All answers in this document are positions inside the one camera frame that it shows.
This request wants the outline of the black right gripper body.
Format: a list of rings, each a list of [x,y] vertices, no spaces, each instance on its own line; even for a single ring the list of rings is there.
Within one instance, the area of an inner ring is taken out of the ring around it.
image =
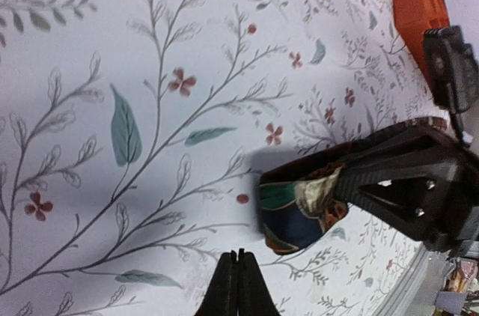
[[[478,255],[478,156],[464,145],[453,149],[454,179],[441,186],[434,197],[439,213],[433,217],[423,244],[430,251],[450,256]]]

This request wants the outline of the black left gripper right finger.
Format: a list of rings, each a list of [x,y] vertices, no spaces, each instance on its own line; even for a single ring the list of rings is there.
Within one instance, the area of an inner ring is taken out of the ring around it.
[[[239,316],[280,316],[252,252],[239,250],[237,308]]]

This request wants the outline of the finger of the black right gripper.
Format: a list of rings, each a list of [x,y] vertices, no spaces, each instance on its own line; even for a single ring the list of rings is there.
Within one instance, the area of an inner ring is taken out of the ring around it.
[[[384,180],[460,181],[458,143],[436,127],[387,127],[261,176],[263,189],[358,188]]]
[[[440,176],[344,171],[336,198],[354,204],[415,241],[437,231],[437,222],[453,183]]]

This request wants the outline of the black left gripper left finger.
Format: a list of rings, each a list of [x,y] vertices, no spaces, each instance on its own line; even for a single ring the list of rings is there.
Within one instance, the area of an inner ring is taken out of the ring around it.
[[[221,255],[207,291],[195,316],[237,315],[238,256],[235,251]]]

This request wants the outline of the green brown patterned tie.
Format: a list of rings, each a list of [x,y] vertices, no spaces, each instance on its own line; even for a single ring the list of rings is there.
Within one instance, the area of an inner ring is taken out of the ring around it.
[[[346,168],[339,159],[416,126],[444,132],[448,122],[440,117],[413,118],[263,173],[259,205],[265,244],[277,255],[289,255],[316,243],[349,212],[347,203],[334,197],[340,173]]]

